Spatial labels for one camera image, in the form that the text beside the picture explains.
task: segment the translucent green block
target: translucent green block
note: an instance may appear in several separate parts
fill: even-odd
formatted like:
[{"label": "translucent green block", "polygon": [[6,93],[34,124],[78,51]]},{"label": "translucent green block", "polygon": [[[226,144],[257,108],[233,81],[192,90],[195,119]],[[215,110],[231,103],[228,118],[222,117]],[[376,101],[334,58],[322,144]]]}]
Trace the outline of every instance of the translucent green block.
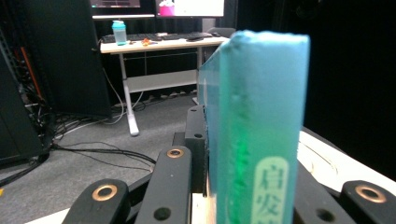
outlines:
[{"label": "translucent green block", "polygon": [[309,37],[238,32],[200,69],[216,223],[291,223]]}]

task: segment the item on desk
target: item on desk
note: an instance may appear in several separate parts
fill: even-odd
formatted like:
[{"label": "item on desk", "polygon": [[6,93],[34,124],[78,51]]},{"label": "item on desk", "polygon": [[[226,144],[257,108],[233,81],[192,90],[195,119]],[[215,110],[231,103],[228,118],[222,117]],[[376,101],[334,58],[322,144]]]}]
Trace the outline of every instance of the item on desk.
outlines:
[{"label": "item on desk", "polygon": [[142,40],[142,45],[147,47],[149,45],[150,40],[145,38],[144,40]]},{"label": "item on desk", "polygon": [[204,40],[203,37],[197,36],[197,37],[191,37],[191,38],[187,38],[186,41],[187,42],[195,42],[195,41],[201,41]]},{"label": "item on desk", "polygon": [[126,45],[126,26],[123,21],[113,21],[114,37],[116,39],[117,45]]},{"label": "item on desk", "polygon": [[172,0],[163,0],[159,4],[161,16],[174,16],[175,15],[175,3]]},{"label": "item on desk", "polygon": [[212,33],[212,35],[213,35],[213,37],[221,37],[221,34],[219,34],[219,33]]},{"label": "item on desk", "polygon": [[147,47],[148,45],[154,45],[154,44],[158,44],[158,42],[151,41],[148,38],[145,38],[144,40],[142,40],[142,45],[144,47]]},{"label": "item on desk", "polygon": [[164,35],[163,40],[190,39],[196,37],[209,38],[209,37],[213,37],[213,35],[208,33],[201,33],[201,32],[192,32],[188,34],[170,34],[170,35]]},{"label": "item on desk", "polygon": [[168,35],[168,33],[158,33],[157,36],[164,36],[164,35]]}]

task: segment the monitor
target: monitor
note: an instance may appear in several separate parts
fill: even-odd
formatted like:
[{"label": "monitor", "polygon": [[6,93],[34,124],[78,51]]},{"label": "monitor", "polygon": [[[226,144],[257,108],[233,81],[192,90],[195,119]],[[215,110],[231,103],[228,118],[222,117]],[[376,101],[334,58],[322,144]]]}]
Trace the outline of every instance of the monitor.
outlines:
[{"label": "monitor", "polygon": [[152,0],[90,0],[94,20],[154,17]]},{"label": "monitor", "polygon": [[155,0],[157,18],[224,16],[224,0]]}]

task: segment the white desk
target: white desk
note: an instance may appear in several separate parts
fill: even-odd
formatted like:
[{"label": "white desk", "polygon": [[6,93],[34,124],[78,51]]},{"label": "white desk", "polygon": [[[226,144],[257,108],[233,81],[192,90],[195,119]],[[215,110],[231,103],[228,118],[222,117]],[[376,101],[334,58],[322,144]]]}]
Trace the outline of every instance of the white desk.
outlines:
[{"label": "white desk", "polygon": [[[137,136],[139,129],[137,128],[136,120],[134,118],[134,111],[131,105],[130,93],[139,91],[151,91],[163,88],[170,88],[176,86],[185,86],[197,83],[197,69],[202,65],[202,48],[209,46],[217,46],[222,42],[228,40],[225,37],[211,37],[205,38],[201,41],[187,42],[185,39],[179,40],[166,40],[156,42],[156,44],[143,46],[140,41],[136,41],[134,44],[118,46],[115,43],[102,44],[101,52],[110,54],[120,55],[120,66],[122,72],[122,85],[124,88],[125,101],[127,104],[128,124],[131,136]],[[127,77],[124,64],[124,53],[137,53],[147,52],[155,50],[166,50],[166,49],[189,49],[197,48],[197,69],[165,73],[158,75],[142,76],[142,77]]]}]

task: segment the gray carpet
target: gray carpet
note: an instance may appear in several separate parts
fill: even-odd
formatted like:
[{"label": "gray carpet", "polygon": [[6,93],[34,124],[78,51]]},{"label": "gray carpet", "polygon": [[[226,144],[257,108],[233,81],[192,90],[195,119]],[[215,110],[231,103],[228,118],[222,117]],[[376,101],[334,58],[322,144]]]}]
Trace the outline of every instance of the gray carpet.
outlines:
[{"label": "gray carpet", "polygon": [[[126,117],[118,123],[97,123],[71,132],[61,146],[82,142],[105,142],[121,149],[144,153],[157,160],[158,153],[172,145],[175,132],[184,132],[187,111],[194,106],[194,94],[168,97],[165,101],[135,112],[140,134],[129,135]],[[103,144],[80,145],[73,148],[110,148]],[[99,160],[131,167],[149,169],[140,161],[122,155],[87,154]],[[3,179],[22,167],[0,171]],[[91,183],[114,178],[128,185],[147,175],[145,170],[119,168],[65,151],[51,151],[49,158],[28,175],[4,187],[0,197],[0,223],[25,223],[59,212],[72,205]]]}]

